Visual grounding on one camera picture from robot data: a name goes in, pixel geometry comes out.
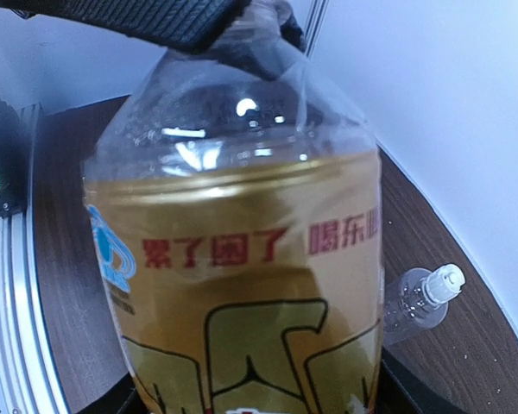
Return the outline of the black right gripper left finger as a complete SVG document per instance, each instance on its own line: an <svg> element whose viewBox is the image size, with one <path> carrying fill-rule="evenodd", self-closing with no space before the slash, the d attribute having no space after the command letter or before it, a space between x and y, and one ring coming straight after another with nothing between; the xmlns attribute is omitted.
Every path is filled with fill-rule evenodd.
<svg viewBox="0 0 518 414"><path fill-rule="evenodd" d="M145 404L139 397L131 377L123 377L103 397L79 414L145 414Z"/></svg>

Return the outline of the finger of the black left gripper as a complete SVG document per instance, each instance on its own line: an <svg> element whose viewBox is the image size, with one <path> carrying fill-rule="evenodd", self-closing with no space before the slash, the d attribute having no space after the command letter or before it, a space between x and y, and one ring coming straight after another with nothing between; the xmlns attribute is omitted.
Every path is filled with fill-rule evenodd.
<svg viewBox="0 0 518 414"><path fill-rule="evenodd" d="M304 52L304 34L289 1L251 1L245 26L249 71L259 78L278 79Z"/></svg>
<svg viewBox="0 0 518 414"><path fill-rule="evenodd" d="M44 15L154 43L189 54L207 51L243 14L238 0L17 0L1 9Z"/></svg>

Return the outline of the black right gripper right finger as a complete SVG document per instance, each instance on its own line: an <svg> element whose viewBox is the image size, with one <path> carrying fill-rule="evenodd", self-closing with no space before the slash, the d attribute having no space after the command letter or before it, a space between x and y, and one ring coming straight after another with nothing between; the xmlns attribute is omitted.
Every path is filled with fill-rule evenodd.
<svg viewBox="0 0 518 414"><path fill-rule="evenodd" d="M389 414L464 414L413 375L386 348L382 350L377 412Z"/></svg>

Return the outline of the large gold label drink bottle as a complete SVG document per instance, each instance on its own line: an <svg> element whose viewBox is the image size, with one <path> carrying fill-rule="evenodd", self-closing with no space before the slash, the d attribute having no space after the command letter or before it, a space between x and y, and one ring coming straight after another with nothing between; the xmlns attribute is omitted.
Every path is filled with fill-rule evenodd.
<svg viewBox="0 0 518 414"><path fill-rule="evenodd" d="M123 355L152 413L371 413L376 139L305 54L250 72L245 30L168 51L85 162Z"/></svg>

